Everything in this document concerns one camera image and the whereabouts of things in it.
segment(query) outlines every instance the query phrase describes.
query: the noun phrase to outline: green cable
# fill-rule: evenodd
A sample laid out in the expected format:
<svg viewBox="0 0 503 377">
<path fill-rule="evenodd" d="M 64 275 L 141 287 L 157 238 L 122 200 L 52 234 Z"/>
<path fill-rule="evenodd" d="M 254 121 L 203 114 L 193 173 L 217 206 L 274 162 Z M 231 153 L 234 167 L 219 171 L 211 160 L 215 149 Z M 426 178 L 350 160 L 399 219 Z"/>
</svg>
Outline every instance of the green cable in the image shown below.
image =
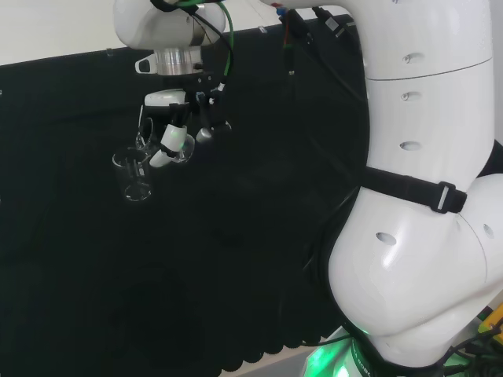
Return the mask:
<svg viewBox="0 0 503 377">
<path fill-rule="evenodd" d="M 222 8 L 223 12 L 226 14 L 227 20 L 229 20 L 229 43 L 230 43 L 230 48 L 234 50 L 234 26 L 233 26 L 233 20 L 230 18 L 229 11 L 227 10 L 226 6 L 223 5 L 221 2 L 218 3 L 218 6 Z M 226 70 L 224 71 L 223 75 L 227 76 L 229 74 L 229 68 L 230 68 L 230 53 L 227 57 L 227 65 L 226 65 Z"/>
<path fill-rule="evenodd" d="M 185 6 L 193 6 L 193 5 L 204 4 L 204 1 L 205 0 L 187 0 L 187 1 L 184 1 L 184 2 L 177 2 L 175 5 L 183 8 Z M 230 44 L 230 48 L 232 50 L 234 50 L 234 26 L 233 26 L 233 20 L 230 17 L 229 10 L 227 10 L 227 8 L 226 8 L 225 5 L 223 5 L 221 2 L 219 2 L 218 6 L 226 14 L 227 20 L 229 21 L 229 44 Z M 224 74 L 223 74 L 224 76 L 227 76 L 229 74 L 230 61 L 231 61 L 231 55 L 229 53 L 229 55 L 227 57 L 226 70 L 224 71 Z"/>
</svg>

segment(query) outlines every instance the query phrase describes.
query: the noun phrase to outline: cable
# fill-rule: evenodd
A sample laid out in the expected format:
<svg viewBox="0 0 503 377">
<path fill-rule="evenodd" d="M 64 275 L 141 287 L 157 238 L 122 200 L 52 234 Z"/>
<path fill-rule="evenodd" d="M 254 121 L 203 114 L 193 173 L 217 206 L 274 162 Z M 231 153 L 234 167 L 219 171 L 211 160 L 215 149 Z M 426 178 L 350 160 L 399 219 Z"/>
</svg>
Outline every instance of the cable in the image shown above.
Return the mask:
<svg viewBox="0 0 503 377">
<path fill-rule="evenodd" d="M 203 24 L 199 20 L 194 19 L 194 21 L 197 22 L 197 24 L 203 28 L 204 34 L 206 35 L 207 40 L 210 41 L 210 44 L 213 44 L 213 42 L 211 41 L 210 36 L 207 33 L 206 28 L 203 26 Z"/>
<path fill-rule="evenodd" d="M 470 343 L 476 342 L 478 340 L 490 340 L 495 335 L 501 334 L 502 325 L 503 325 L 503 318 L 501 318 L 498 321 L 498 323 L 494 326 L 494 328 L 492 328 L 491 330 L 485 331 L 481 334 L 478 334 L 477 336 L 474 336 L 473 338 L 465 340 L 464 342 L 461 342 L 455 347 L 451 347 L 449 351 L 447 351 L 447 353 L 444 355 L 444 357 L 440 359 L 439 364 L 444 365 L 450 359 L 450 357 L 456 353 L 456 351 L 464 349 Z"/>
<path fill-rule="evenodd" d="M 201 21 L 203 24 L 207 25 L 216 35 L 219 36 L 219 38 L 225 43 L 227 49 L 229 50 L 229 69 L 227 70 L 227 75 L 224 75 L 224 78 L 222 79 L 222 84 L 225 84 L 226 78 L 228 75 L 230 75 L 230 72 L 233 69 L 234 66 L 234 52 L 232 46 L 229 44 L 227 39 L 224 37 L 224 35 L 220 32 L 219 29 L 217 29 L 215 26 L 213 26 L 209 21 L 207 21 L 204 17 L 200 16 L 197 13 L 194 13 L 192 15 L 193 18 L 198 19 Z"/>
<path fill-rule="evenodd" d="M 461 351 L 456 351 L 455 354 L 460 357 L 463 357 L 466 360 L 475 360 L 473 356 L 467 355 L 466 353 L 462 353 Z"/>
<path fill-rule="evenodd" d="M 346 340 L 349 338 L 351 338 L 351 335 L 341 336 L 340 338 L 330 339 L 325 342 L 318 342 L 318 343 L 305 343 L 305 342 L 303 342 L 302 345 L 304 347 L 321 347 L 321 346 L 327 346 L 328 344 L 337 343 L 337 342 L 340 342 L 342 340 Z"/>
<path fill-rule="evenodd" d="M 229 21 L 229 40 L 230 40 L 230 48 L 234 50 L 234 26 L 233 26 L 233 20 L 230 16 L 229 10 L 227 10 L 226 6 L 223 5 L 223 3 L 219 2 L 218 6 L 223 10 L 223 12 L 226 14 L 227 20 Z M 230 53 L 229 56 L 227 57 L 227 65 L 226 65 L 226 70 L 224 71 L 224 76 L 229 75 L 229 69 L 230 69 Z"/>
<path fill-rule="evenodd" d="M 290 21 L 288 13 L 285 14 L 285 40 L 283 41 L 283 46 L 288 45 L 288 35 L 290 34 Z"/>
<path fill-rule="evenodd" d="M 337 81 L 343 89 L 349 93 L 356 101 L 358 102 L 365 102 L 365 99 L 361 97 L 358 93 L 354 91 L 354 89 L 344 80 L 331 66 L 325 58 L 321 55 L 319 52 L 318 46 L 315 44 L 314 39 L 311 39 L 311 42 L 309 43 L 311 46 L 311 54 L 307 53 L 305 49 L 302 49 L 302 51 L 315 63 L 318 63 L 326 73 L 332 76 L 332 78 Z"/>
<path fill-rule="evenodd" d="M 332 156 L 330 155 L 327 151 L 325 151 L 316 141 L 316 139 L 313 137 L 313 135 L 309 132 L 309 130 L 306 129 L 307 136 L 309 138 L 310 143 L 314 146 L 314 148 L 318 151 L 320 155 L 325 157 L 329 162 L 330 165 L 334 168 L 334 170 L 337 173 L 342 173 L 346 176 L 346 179 L 353 185 L 356 185 L 357 179 L 356 177 L 350 172 L 349 168 L 346 166 L 346 164 L 343 162 L 341 158 L 338 156 Z"/>
<path fill-rule="evenodd" d="M 470 368 L 470 365 L 450 365 L 445 367 L 443 370 L 443 375 L 447 377 L 448 375 L 456 375 L 457 373 L 462 373 Z"/>
<path fill-rule="evenodd" d="M 327 223 L 330 221 L 330 219 L 332 218 L 332 216 L 334 216 L 337 212 L 339 212 L 342 207 L 344 207 L 344 205 L 354 196 L 354 194 L 356 194 L 358 192 L 358 189 L 359 187 L 354 187 L 345 197 L 344 199 L 337 205 L 335 206 L 327 216 L 325 216 L 325 219 L 321 222 L 321 228 L 322 228 L 322 231 L 321 231 L 321 234 L 320 234 L 320 238 L 322 240 L 325 239 L 325 231 L 326 231 L 326 225 Z M 311 257 L 309 258 L 309 260 L 307 261 L 307 263 L 304 265 L 304 267 L 302 268 L 302 272 L 305 273 L 307 271 L 307 268 L 310 266 L 310 264 L 313 262 L 314 260 L 314 257 L 316 256 L 316 251 L 313 252 L 313 254 L 311 255 Z"/>
</svg>

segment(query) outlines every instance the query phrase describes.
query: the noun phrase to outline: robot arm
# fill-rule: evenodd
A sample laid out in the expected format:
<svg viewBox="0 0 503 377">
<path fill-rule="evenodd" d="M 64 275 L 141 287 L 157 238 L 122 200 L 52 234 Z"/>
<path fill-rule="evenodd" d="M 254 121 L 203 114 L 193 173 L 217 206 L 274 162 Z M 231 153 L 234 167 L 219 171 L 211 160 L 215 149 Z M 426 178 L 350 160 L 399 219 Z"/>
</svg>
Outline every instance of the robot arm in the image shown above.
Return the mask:
<svg viewBox="0 0 503 377">
<path fill-rule="evenodd" d="M 199 5 L 197 8 L 196 14 L 216 30 L 225 29 L 226 17 L 217 4 Z M 116 0 L 113 14 L 116 34 L 125 45 L 133 49 L 154 50 L 153 55 L 137 62 L 137 73 L 179 77 L 176 81 L 181 87 L 145 97 L 140 129 L 144 126 L 143 122 L 151 123 L 153 140 L 158 141 L 160 147 L 151 158 L 150 166 L 158 168 L 170 162 L 184 161 L 187 159 L 187 156 L 181 158 L 184 144 L 193 143 L 185 125 L 187 111 L 190 102 L 196 101 L 194 92 L 204 90 L 203 86 L 194 85 L 205 80 L 200 47 L 218 41 L 218 34 L 184 10 L 164 12 L 148 0 Z M 192 93 L 184 90 L 189 87 Z M 211 136 L 211 131 L 202 131 Z"/>
<path fill-rule="evenodd" d="M 385 360 L 434 364 L 503 288 L 503 241 L 494 237 L 503 232 L 503 203 L 484 199 L 503 192 L 503 178 L 474 183 L 494 143 L 489 0 L 263 1 L 346 8 L 362 43 L 367 166 L 468 192 L 461 214 L 439 214 L 361 188 L 328 265 L 336 302 Z M 198 12 L 223 30 L 216 4 Z M 163 13 L 148 0 L 116 0 L 114 21 L 125 44 L 154 49 L 161 65 L 161 53 L 190 48 L 198 27 L 183 11 Z M 204 42 L 214 42 L 203 28 Z"/>
</svg>

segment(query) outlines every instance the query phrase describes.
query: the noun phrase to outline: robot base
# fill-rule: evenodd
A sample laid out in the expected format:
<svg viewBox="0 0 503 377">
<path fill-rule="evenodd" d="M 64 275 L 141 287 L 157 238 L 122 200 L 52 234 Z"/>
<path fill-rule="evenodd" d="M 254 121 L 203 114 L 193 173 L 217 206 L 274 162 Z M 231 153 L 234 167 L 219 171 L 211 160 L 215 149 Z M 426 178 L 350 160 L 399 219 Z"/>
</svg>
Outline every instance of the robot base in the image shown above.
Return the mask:
<svg viewBox="0 0 503 377">
<path fill-rule="evenodd" d="M 460 333 L 454 344 L 462 339 L 467 339 L 476 333 L 478 324 L 468 325 Z M 340 338 L 347 335 L 346 330 L 338 328 L 327 340 Z M 304 363 L 300 377 L 379 377 L 383 375 L 379 370 L 368 364 L 368 361 L 358 357 L 358 350 L 353 348 L 356 342 L 346 339 L 341 342 L 317 348 L 311 353 Z M 446 365 L 466 364 L 466 360 L 453 355 Z"/>
</svg>

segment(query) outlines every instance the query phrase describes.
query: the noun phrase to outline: green light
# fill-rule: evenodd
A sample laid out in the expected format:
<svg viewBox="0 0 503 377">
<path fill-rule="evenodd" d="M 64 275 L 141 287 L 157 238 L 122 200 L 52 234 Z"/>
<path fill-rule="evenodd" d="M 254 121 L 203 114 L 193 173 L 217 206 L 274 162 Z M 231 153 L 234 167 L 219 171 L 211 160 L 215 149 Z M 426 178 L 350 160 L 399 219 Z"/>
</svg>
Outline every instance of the green light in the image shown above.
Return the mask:
<svg viewBox="0 0 503 377">
<path fill-rule="evenodd" d="M 326 375 L 322 374 L 322 372 L 326 372 L 325 369 L 333 361 L 333 358 L 336 355 L 336 351 L 337 349 L 329 347 L 328 350 L 320 348 L 315 353 L 313 353 L 307 361 L 305 377 L 321 377 L 322 375 Z"/>
<path fill-rule="evenodd" d="M 339 370 L 333 371 L 333 377 L 349 377 L 349 372 L 345 366 L 339 368 Z"/>
</svg>

